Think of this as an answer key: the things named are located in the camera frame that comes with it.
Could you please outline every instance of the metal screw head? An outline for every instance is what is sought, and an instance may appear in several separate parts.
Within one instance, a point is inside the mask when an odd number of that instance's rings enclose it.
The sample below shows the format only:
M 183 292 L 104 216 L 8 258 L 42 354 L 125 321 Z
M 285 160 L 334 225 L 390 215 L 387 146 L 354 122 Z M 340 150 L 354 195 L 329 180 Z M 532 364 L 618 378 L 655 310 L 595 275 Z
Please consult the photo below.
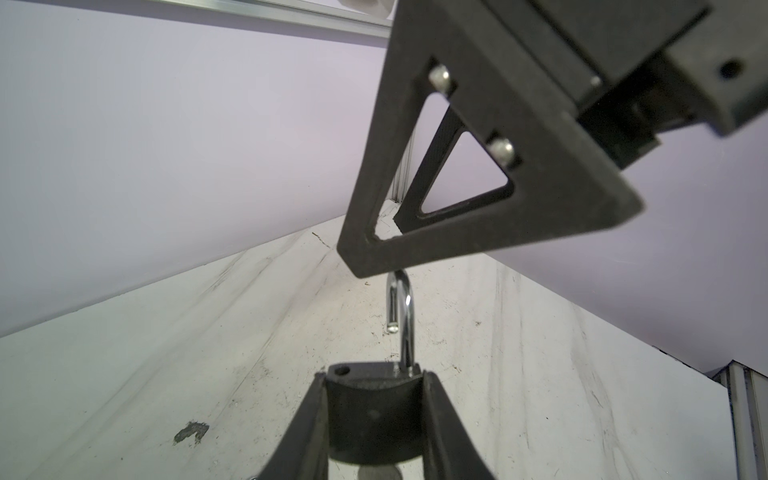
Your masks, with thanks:
M 435 90 L 439 91 L 446 97 L 453 91 L 453 80 L 451 74 L 448 72 L 448 68 L 443 65 L 437 65 L 429 71 L 429 83 L 435 87 Z
M 496 137 L 488 142 L 488 153 L 504 168 L 510 167 L 515 160 L 515 147 L 504 137 Z

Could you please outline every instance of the padlock shackle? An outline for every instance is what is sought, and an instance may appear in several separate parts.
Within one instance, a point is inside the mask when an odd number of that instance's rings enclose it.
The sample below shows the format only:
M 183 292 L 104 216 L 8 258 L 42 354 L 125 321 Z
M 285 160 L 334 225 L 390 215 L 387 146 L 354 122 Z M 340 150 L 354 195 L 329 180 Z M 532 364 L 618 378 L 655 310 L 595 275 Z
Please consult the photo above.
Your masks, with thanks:
M 400 369 L 410 372 L 415 363 L 414 358 L 414 323 L 415 310 L 413 293 L 408 274 L 404 270 L 389 272 L 386 277 L 387 302 L 386 317 L 387 331 L 400 331 Z

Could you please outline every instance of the padlock body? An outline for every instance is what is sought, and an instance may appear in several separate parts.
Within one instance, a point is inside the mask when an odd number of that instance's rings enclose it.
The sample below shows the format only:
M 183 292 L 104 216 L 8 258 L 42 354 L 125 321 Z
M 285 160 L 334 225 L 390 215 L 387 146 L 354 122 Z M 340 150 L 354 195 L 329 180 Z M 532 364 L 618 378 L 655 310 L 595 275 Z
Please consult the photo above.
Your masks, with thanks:
M 326 374 L 329 456 L 357 465 L 422 454 L 422 373 L 395 362 L 339 363 Z

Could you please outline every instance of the triangular cutout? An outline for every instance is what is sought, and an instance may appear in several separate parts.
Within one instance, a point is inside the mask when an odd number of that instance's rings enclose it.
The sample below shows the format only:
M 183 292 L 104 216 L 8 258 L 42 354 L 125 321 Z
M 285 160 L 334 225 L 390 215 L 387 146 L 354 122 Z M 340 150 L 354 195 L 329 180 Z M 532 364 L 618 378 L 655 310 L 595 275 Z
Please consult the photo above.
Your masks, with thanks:
M 463 185 L 464 187 L 461 190 L 455 188 L 451 179 L 446 177 L 444 181 L 448 180 L 447 183 L 449 184 L 449 187 L 441 188 L 445 194 L 442 196 L 438 195 L 436 200 L 433 200 L 431 204 L 428 204 L 425 207 L 427 209 L 438 208 L 438 210 L 432 210 L 430 212 L 425 212 L 423 210 L 422 207 L 427 194 L 430 193 L 435 180 L 441 174 L 443 165 L 448 158 L 452 156 L 454 146 L 466 131 L 467 129 L 464 122 L 462 122 L 462 119 L 456 112 L 451 108 L 446 110 L 445 115 L 443 115 L 443 118 L 440 121 L 440 126 L 432 138 L 432 142 L 429 144 L 422 162 L 416 170 L 413 182 L 411 182 L 411 185 L 406 192 L 406 196 L 402 200 L 402 205 L 395 215 L 395 223 L 403 233 L 461 215 L 485 205 L 493 204 L 512 195 L 515 185 L 510 180 L 499 181 L 498 177 L 492 177 L 494 176 L 494 174 L 491 173 L 493 171 L 492 168 L 498 169 L 498 167 L 490 167 L 490 165 L 488 165 L 488 161 L 490 160 L 483 161 L 482 157 L 485 156 L 486 159 L 489 159 L 489 156 L 485 153 L 479 153 L 479 151 L 485 152 L 485 149 L 480 147 L 479 143 L 469 135 L 466 137 L 466 140 L 462 142 L 462 146 L 457 150 L 455 156 L 455 158 L 463 159 L 463 161 L 457 165 L 463 164 L 464 166 L 463 169 L 458 169 L 461 173 L 458 175 L 458 184 Z M 480 183 L 477 181 L 473 182 L 472 180 L 466 182 L 467 178 L 478 179 L 477 162 L 472 161 L 473 159 L 479 159 L 480 164 L 485 163 L 485 167 L 488 168 L 487 170 L 485 168 L 480 170 L 482 172 Z M 467 178 L 464 178 L 463 173 L 467 173 Z M 504 179 L 507 178 L 505 173 L 502 173 L 500 170 L 499 173 L 504 176 Z M 484 191 L 486 187 L 490 188 L 490 185 L 496 181 L 499 181 L 502 185 Z
M 432 143 L 432 139 L 440 126 L 442 118 L 445 116 L 445 111 L 448 110 L 448 106 L 448 101 L 440 93 L 433 93 L 427 97 L 419 113 L 419 119 L 413 128 L 413 134 L 406 146 L 406 151 L 403 152 L 400 170 L 395 174 L 389 186 L 387 198 L 393 199 L 398 204 L 403 201 L 409 185 L 413 181 L 415 171 L 419 168 L 429 145 Z M 407 162 L 406 167 L 402 169 L 402 164 L 405 162 Z M 374 228 L 374 234 L 379 240 L 388 240 L 402 235 L 393 221 L 385 220 L 384 218 L 386 214 L 392 213 L 391 210 L 392 205 L 387 201 L 379 209 L 379 218 Z
M 453 146 L 440 173 L 429 189 L 421 211 L 425 214 L 450 207 L 480 194 L 504 187 L 507 176 L 465 131 Z

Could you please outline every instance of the black stain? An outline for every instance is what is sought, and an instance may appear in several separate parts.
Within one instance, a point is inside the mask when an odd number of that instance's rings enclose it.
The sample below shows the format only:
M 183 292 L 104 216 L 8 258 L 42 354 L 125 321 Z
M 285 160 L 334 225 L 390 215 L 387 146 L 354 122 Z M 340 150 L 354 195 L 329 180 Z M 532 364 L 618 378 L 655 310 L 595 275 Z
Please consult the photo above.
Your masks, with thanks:
M 328 247 L 328 243 L 325 243 L 325 242 L 323 242 L 323 239 L 322 239 L 322 238 L 320 238 L 320 235 L 318 235 L 318 234 L 317 234 L 317 233 L 315 233 L 315 232 L 312 232 L 312 235 L 314 235 L 315 237 L 317 237 L 317 240 L 320 240 L 320 243 L 322 243 L 323 245 L 325 245 L 326 247 Z
M 203 435 L 205 435 L 205 432 L 207 432 L 209 428 L 210 426 L 207 423 L 189 422 L 187 423 L 187 426 L 179 430 L 179 432 L 174 437 L 174 445 L 176 445 L 178 442 L 181 442 L 186 437 L 191 437 L 192 435 L 194 435 L 195 445 L 198 445 L 200 440 L 203 439 Z

